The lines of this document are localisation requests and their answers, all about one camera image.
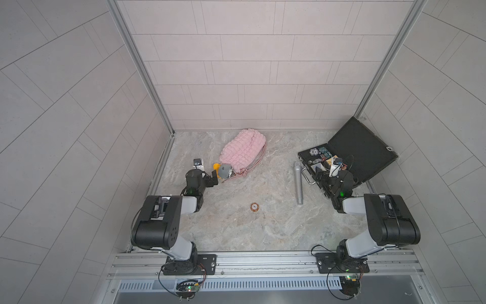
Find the grey yellow plush keychain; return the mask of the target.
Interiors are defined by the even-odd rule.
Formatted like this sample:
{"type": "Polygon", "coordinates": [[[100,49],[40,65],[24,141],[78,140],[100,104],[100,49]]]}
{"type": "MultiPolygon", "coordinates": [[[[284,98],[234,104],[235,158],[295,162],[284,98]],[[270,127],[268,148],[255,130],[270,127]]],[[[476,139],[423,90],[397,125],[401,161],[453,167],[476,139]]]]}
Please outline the grey yellow plush keychain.
{"type": "Polygon", "coordinates": [[[222,180],[228,180],[233,176],[233,168],[229,164],[215,163],[213,169],[216,171],[216,176],[222,180]]]}

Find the pink quilted bag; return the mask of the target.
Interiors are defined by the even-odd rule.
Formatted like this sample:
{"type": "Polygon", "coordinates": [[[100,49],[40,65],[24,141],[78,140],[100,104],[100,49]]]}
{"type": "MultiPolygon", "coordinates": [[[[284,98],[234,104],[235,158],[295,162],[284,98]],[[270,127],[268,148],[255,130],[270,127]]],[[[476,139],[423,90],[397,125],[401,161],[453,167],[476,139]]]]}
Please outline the pink quilted bag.
{"type": "Polygon", "coordinates": [[[256,167],[265,154],[267,138],[255,129],[243,129],[227,143],[219,157],[220,164],[229,164],[233,168],[233,176],[246,176],[256,167]]]}

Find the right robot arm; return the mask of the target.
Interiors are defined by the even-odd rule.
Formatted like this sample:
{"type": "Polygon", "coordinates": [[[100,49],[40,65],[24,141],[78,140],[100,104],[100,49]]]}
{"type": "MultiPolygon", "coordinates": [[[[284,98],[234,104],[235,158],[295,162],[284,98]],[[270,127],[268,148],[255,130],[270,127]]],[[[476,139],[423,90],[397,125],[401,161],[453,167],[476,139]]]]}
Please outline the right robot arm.
{"type": "Polygon", "coordinates": [[[385,193],[354,196],[359,181],[347,170],[318,170],[313,179],[336,211],[367,218],[367,230],[339,243],[336,254],[340,262],[420,242],[420,229],[402,196],[385,193]]]}

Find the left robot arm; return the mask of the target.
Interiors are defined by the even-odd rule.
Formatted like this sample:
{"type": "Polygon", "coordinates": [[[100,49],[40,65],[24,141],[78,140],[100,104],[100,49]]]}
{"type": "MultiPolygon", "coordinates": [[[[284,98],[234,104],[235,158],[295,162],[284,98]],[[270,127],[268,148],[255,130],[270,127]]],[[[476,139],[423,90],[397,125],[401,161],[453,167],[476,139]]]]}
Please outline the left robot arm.
{"type": "Polygon", "coordinates": [[[194,168],[186,173],[186,187],[178,196],[147,196],[134,218],[130,242],[143,250],[160,251],[175,262],[197,260],[197,248],[179,236],[180,218],[201,210],[206,188],[218,185],[216,171],[211,174],[194,168]]]}

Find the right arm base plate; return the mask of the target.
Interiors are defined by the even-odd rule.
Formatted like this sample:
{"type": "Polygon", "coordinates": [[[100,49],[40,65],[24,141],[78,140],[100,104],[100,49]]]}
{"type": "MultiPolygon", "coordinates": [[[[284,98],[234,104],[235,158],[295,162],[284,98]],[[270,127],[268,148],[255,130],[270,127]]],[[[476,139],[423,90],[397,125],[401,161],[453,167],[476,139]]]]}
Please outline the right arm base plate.
{"type": "Polygon", "coordinates": [[[320,274],[365,274],[370,272],[365,258],[340,258],[331,252],[314,253],[320,274]]]}

